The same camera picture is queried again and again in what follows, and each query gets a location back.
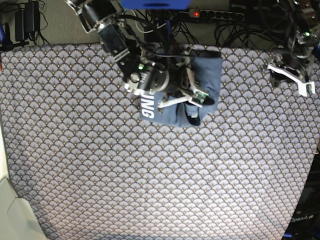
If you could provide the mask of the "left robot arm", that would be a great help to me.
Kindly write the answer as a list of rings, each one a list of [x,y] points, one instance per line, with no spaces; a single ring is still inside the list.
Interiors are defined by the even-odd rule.
[[[267,60],[270,82],[274,88],[282,82],[296,84],[302,96],[316,93],[310,80],[315,62],[320,61],[320,2],[318,0],[278,0],[288,24],[284,29],[287,44],[273,51]]]

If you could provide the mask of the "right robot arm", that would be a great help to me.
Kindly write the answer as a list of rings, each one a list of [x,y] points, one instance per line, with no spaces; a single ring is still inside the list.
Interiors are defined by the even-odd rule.
[[[124,88],[139,97],[140,117],[173,127],[197,127],[218,108],[221,54],[196,53],[165,31],[117,10],[109,0],[69,0],[86,33],[101,44],[123,72]]]

